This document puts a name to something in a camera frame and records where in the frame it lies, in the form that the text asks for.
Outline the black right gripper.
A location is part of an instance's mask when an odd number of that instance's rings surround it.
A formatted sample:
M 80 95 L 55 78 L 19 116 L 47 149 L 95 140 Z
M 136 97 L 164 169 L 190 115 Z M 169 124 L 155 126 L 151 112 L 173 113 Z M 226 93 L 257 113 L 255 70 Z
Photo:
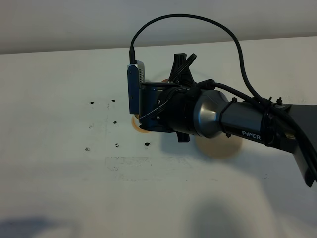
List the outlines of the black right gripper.
M 142 83 L 139 98 L 140 128 L 147 131 L 176 133 L 178 142 L 187 143 L 194 129 L 193 111 L 198 87 L 189 66 L 196 59 L 185 53 L 175 54 L 166 82 Z

